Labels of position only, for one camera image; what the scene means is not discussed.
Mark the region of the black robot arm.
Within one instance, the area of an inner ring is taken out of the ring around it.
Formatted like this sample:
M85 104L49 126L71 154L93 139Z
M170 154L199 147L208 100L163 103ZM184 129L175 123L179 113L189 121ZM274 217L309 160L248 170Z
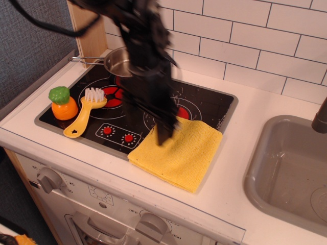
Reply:
M123 103L129 120L136 110L155 118L157 143L171 138L177 124L177 107L171 99L171 67L166 52L169 31L161 21L157 1L74 1L79 7L109 17L120 29L129 55L131 78L121 79Z

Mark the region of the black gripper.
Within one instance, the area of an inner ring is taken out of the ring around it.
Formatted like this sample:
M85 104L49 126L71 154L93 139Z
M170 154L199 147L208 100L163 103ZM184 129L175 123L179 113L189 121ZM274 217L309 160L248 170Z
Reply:
M117 18L117 26L132 73L132 78L122 81L123 101L130 107L144 107L155 118L158 144L162 145L179 124L179 108L170 98L171 65L175 61L165 51L170 43L169 31L159 15L123 15Z

